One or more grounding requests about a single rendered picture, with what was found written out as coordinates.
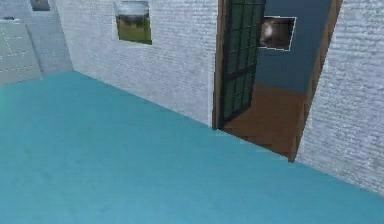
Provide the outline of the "dark green panelled room door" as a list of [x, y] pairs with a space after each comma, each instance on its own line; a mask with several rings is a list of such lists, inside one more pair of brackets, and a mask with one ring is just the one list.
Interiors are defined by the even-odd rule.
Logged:
[[266, 0], [226, 0], [219, 128], [252, 101]]

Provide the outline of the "green landscape framed picture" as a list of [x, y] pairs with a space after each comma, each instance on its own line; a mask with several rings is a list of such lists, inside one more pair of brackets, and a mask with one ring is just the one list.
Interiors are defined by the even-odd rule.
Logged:
[[119, 40], [152, 44], [150, 7], [144, 0], [115, 0], [115, 21]]

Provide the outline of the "brown white-framed picture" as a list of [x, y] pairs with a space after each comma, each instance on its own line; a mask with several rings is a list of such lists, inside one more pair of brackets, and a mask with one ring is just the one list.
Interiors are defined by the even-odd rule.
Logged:
[[260, 46], [289, 51], [295, 22], [295, 17], [265, 17], [262, 24]]

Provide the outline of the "pale grey cupboard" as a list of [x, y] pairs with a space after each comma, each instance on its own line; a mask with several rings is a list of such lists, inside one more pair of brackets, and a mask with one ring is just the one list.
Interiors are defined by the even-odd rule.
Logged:
[[0, 86], [42, 75], [27, 27], [20, 20], [0, 20]]

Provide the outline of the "grey framed picture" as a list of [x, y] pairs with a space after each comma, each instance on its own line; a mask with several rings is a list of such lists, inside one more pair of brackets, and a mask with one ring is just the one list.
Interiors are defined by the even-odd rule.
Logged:
[[33, 11], [49, 11], [49, 0], [30, 0]]

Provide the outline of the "brown wooden door frame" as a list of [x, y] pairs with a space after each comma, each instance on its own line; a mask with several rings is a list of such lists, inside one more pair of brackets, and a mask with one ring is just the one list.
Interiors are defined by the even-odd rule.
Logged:
[[218, 124], [226, 0], [218, 3], [212, 127], [293, 162], [343, 0], [266, 0], [264, 18], [296, 18], [290, 50], [258, 47], [251, 106], [223, 128]]

